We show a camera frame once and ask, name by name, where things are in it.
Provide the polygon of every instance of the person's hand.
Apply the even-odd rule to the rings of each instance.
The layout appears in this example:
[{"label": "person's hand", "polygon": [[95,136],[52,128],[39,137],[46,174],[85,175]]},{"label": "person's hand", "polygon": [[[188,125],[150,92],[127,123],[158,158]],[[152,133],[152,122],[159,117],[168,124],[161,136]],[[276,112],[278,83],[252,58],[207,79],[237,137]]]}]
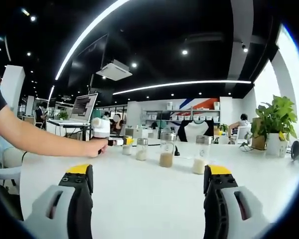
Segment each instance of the person's hand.
[{"label": "person's hand", "polygon": [[106,138],[92,139],[87,143],[86,156],[94,158],[99,155],[99,150],[105,152],[108,146],[108,140]]}]

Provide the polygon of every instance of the ceiling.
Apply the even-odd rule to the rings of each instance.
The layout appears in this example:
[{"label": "ceiling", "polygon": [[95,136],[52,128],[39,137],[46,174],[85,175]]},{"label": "ceiling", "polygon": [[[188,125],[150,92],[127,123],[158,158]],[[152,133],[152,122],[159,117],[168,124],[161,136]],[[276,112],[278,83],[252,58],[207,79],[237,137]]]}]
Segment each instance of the ceiling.
[{"label": "ceiling", "polygon": [[[11,57],[9,61],[4,41],[0,41],[0,75],[7,64],[23,66],[26,78],[22,97],[37,94],[47,99],[52,85],[55,85],[52,97],[60,101],[64,95],[73,95],[70,101],[73,102],[76,96],[86,94],[90,77],[68,87],[71,62],[58,81],[55,76],[78,36],[114,2],[0,1],[0,37],[6,36]],[[130,0],[98,24],[73,57],[108,34],[104,61],[117,59],[128,66],[132,62],[138,64],[137,68],[130,68],[132,76],[117,82],[95,75],[93,87],[110,88],[114,92],[191,80],[254,81],[276,49],[280,23],[262,1],[241,3],[239,0],[221,3],[214,0]],[[30,16],[35,15],[36,21],[31,22],[30,16],[22,13],[22,8]],[[243,52],[241,41],[246,44],[247,53]],[[100,68],[96,61],[95,72]],[[229,93],[242,98],[251,87],[245,84],[173,86],[116,95],[113,104],[125,104],[128,99],[208,98]]]}]

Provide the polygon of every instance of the laptop screen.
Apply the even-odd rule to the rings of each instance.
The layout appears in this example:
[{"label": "laptop screen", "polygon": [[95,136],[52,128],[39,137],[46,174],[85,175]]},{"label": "laptop screen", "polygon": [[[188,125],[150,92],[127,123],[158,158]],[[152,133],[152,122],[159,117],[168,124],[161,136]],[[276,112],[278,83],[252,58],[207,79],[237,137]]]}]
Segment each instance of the laptop screen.
[{"label": "laptop screen", "polygon": [[75,99],[70,119],[89,121],[98,94],[79,96]]}]

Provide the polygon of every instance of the jar lid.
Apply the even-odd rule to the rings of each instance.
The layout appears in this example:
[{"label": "jar lid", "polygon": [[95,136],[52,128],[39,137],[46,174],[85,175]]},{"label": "jar lid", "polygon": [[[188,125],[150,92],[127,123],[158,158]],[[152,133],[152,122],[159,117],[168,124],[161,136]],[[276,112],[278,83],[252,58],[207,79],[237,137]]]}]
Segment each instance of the jar lid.
[{"label": "jar lid", "polygon": [[212,141],[213,141],[212,136],[206,136],[206,135],[196,136],[196,143],[199,143],[199,144],[211,144]]},{"label": "jar lid", "polygon": [[160,135],[161,140],[165,141],[176,141],[176,133],[175,132],[163,132]]},{"label": "jar lid", "polygon": [[147,138],[138,138],[138,145],[148,145],[149,140]]}]

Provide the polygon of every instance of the glass jar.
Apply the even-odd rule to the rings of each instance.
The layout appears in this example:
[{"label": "glass jar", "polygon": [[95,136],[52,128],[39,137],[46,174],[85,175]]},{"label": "glass jar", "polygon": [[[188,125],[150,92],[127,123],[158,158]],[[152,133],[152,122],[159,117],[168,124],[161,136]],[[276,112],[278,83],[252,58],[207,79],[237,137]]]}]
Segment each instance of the glass jar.
[{"label": "glass jar", "polygon": [[145,161],[148,157],[149,140],[147,138],[138,138],[137,144],[136,159]]},{"label": "glass jar", "polygon": [[131,155],[132,154],[132,144],[130,145],[123,145],[123,155]]},{"label": "glass jar", "polygon": [[209,157],[210,145],[213,137],[198,135],[196,137],[196,153],[194,158],[194,165],[192,172],[195,174],[203,174],[205,165],[207,165],[207,158]]},{"label": "glass jar", "polygon": [[170,168],[173,165],[176,133],[163,132],[160,135],[160,158],[161,167]]}]

